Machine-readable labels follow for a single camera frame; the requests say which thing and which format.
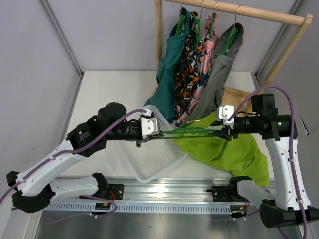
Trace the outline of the lime green shorts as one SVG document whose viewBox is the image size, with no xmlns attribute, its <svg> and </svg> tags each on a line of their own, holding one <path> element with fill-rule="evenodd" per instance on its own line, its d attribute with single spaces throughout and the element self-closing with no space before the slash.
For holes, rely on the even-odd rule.
<svg viewBox="0 0 319 239">
<path fill-rule="evenodd" d="M 181 151 L 210 167 L 228 171 L 233 177 L 248 176 L 260 187 L 270 185 L 267 157 L 252 135 L 240 134 L 231 141 L 204 137 L 203 134 L 201 138 L 190 136 L 190 133 L 185 133 L 173 142 Z"/>
</svg>

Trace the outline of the green hanger of lime shorts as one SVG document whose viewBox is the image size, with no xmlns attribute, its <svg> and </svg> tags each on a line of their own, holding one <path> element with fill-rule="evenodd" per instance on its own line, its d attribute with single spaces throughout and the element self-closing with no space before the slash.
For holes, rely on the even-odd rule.
<svg viewBox="0 0 319 239">
<path fill-rule="evenodd" d="M 158 134 L 150 136 L 150 140 L 176 140 L 183 138 L 206 138 L 222 136 L 222 130 L 226 129 L 225 125 L 217 122 L 217 125 L 202 127 L 186 127 L 169 131 L 160 131 Z"/>
</svg>

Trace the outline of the grey shorts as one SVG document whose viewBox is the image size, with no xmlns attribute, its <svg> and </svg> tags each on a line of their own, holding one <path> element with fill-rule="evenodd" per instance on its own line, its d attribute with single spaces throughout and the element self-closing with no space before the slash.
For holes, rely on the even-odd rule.
<svg viewBox="0 0 319 239">
<path fill-rule="evenodd" d="M 191 111 L 190 115 L 187 116 L 186 119 L 178 121 L 176 126 L 186 127 L 190 125 L 191 121 L 204 118 L 221 106 L 225 83 L 228 79 L 238 51 L 243 44 L 244 27 L 241 23 L 239 23 L 239 27 L 240 30 L 238 31 L 236 39 L 225 55 L 222 54 L 222 50 L 226 44 L 230 27 L 219 37 L 212 56 L 208 58 L 208 62 L 212 65 L 212 69 L 208 71 L 209 78 L 203 88 L 199 101 Z"/>
</svg>

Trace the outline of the green hanger of grey shorts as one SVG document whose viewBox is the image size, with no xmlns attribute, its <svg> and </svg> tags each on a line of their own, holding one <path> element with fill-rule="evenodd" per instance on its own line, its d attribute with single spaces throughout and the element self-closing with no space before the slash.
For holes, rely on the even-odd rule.
<svg viewBox="0 0 319 239">
<path fill-rule="evenodd" d="M 236 9 L 235 16 L 234 16 L 234 23 L 230 27 L 230 32 L 228 34 L 226 44 L 222 50 L 223 55 L 225 55 L 229 51 L 230 47 L 234 43 L 234 40 L 236 39 L 238 31 L 240 30 L 239 23 L 237 22 L 237 15 L 238 15 L 238 12 L 239 12 L 239 9 L 241 8 L 241 6 L 242 5 L 239 5 Z"/>
</svg>

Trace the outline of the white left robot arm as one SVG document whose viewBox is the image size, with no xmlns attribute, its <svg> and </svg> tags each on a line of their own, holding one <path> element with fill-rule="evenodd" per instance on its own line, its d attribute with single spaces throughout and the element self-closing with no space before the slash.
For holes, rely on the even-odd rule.
<svg viewBox="0 0 319 239">
<path fill-rule="evenodd" d="M 102 173 L 75 180 L 57 177 L 71 166 L 106 148 L 108 141 L 133 141 L 137 147 L 160 135 L 160 122 L 148 109 L 126 111 L 112 102 L 100 108 L 43 160 L 23 172 L 6 175 L 14 209 L 35 213 L 59 199 L 108 199 L 109 184 Z"/>
</svg>

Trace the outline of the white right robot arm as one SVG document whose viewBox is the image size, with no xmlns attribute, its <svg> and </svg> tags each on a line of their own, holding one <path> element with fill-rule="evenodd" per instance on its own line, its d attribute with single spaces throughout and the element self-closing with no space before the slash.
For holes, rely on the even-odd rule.
<svg viewBox="0 0 319 239">
<path fill-rule="evenodd" d="M 253 116 L 234 118 L 234 107 L 217 109 L 217 136 L 229 141 L 244 134 L 259 134 L 268 149 L 274 172 L 276 193 L 256 185 L 251 176 L 231 178 L 228 197 L 233 201 L 247 199 L 259 208 L 267 228 L 302 225 L 317 221 L 319 210 L 311 206 L 305 191 L 298 161 L 297 129 L 291 115 L 280 115 L 273 94 L 254 95 L 251 99 Z"/>
</svg>

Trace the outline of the teal shorts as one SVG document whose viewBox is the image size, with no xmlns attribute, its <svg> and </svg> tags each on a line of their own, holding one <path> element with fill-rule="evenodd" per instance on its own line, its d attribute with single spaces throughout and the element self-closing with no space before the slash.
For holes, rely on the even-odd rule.
<svg viewBox="0 0 319 239">
<path fill-rule="evenodd" d="M 156 74 L 158 86 L 154 94 L 145 102 L 145 105 L 156 106 L 169 123 L 177 120 L 175 112 L 177 105 L 175 77 L 186 38 L 190 32 L 190 12 L 183 7 L 180 13 L 183 23 L 178 22 L 171 30 L 169 38 L 166 41 L 165 57 L 158 65 Z"/>
</svg>

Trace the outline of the black orange patterned shorts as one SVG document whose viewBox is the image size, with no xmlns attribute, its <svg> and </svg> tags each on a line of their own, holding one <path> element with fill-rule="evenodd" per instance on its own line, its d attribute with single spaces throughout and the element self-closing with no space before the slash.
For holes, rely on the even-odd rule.
<svg viewBox="0 0 319 239">
<path fill-rule="evenodd" d="M 195 22 L 190 13 L 189 34 L 186 37 L 181 60 L 177 67 L 175 91 L 177 104 L 176 116 L 179 118 L 190 107 L 195 90 L 200 82 L 200 68 L 202 63 L 203 42 L 195 43 Z"/>
</svg>

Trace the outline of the green hanger of pink shorts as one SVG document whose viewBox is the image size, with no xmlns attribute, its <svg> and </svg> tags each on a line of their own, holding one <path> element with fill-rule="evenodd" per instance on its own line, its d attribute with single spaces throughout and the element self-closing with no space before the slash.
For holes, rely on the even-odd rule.
<svg viewBox="0 0 319 239">
<path fill-rule="evenodd" d="M 210 29 L 209 29 L 209 40 L 212 40 L 212 32 L 214 29 L 214 23 L 215 23 L 215 18 L 216 18 L 216 8 L 218 5 L 219 1 L 216 2 L 215 6 L 214 6 L 214 10 L 213 13 L 211 14 L 211 23 L 210 23 Z"/>
</svg>

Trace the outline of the green hanger of teal shorts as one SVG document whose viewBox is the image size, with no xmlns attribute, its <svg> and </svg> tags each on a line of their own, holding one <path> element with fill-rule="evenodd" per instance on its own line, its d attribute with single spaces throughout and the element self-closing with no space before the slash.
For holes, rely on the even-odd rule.
<svg viewBox="0 0 319 239">
<path fill-rule="evenodd" d="M 184 29 L 185 29 L 185 22 L 186 22 L 186 17 L 187 17 L 187 10 L 183 7 L 183 0 L 180 1 L 181 3 L 181 9 L 179 12 L 179 21 L 177 23 L 177 28 L 175 35 L 179 36 L 182 35 Z"/>
</svg>

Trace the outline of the white perforated plastic basket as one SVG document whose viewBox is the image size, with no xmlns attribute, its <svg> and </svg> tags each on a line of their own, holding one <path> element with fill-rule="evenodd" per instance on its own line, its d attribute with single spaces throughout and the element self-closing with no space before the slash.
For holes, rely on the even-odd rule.
<svg viewBox="0 0 319 239">
<path fill-rule="evenodd" d="M 187 158 L 172 139 L 152 140 L 141 147 L 134 142 L 118 141 L 117 146 L 140 183 L 163 176 Z"/>
</svg>

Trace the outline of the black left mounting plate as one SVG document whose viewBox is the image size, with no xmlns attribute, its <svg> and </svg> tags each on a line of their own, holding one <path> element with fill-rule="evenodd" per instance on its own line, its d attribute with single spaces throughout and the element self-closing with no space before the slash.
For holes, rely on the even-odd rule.
<svg viewBox="0 0 319 239">
<path fill-rule="evenodd" d="M 123 200 L 124 185 L 123 184 L 110 184 L 107 191 L 107 199 L 110 200 Z"/>
</svg>

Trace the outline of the black mounting plate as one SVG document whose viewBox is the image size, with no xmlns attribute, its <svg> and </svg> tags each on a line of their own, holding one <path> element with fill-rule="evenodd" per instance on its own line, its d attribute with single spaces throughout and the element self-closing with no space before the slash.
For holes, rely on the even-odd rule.
<svg viewBox="0 0 319 239">
<path fill-rule="evenodd" d="M 107 199 L 110 200 L 123 200 L 124 185 L 123 184 L 110 184 L 107 191 Z"/>
<path fill-rule="evenodd" d="M 232 186 L 212 186 L 206 192 L 212 195 L 214 202 L 245 202 L 245 198 Z"/>
</svg>

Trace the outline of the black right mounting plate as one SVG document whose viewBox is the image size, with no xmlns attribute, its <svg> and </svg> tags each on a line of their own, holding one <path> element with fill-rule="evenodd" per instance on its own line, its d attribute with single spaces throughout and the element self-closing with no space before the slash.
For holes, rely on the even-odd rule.
<svg viewBox="0 0 319 239">
<path fill-rule="evenodd" d="M 232 186 L 212 186 L 206 192 L 212 195 L 214 202 L 245 202 L 245 198 Z"/>
</svg>

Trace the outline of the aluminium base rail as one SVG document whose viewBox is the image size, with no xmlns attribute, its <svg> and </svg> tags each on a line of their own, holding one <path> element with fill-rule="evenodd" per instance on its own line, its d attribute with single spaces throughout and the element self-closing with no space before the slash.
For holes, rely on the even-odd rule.
<svg viewBox="0 0 319 239">
<path fill-rule="evenodd" d="M 107 196 L 92 199 L 84 196 L 72 196 L 57 199 L 57 202 L 99 202 L 99 203 L 160 203 L 160 204 L 230 204 L 240 202 L 214 202 L 206 190 L 212 186 L 228 186 L 230 178 L 215 180 L 152 180 L 142 184 L 136 180 L 111 180 L 110 184 L 123 184 L 123 200 L 110 200 Z"/>
</svg>

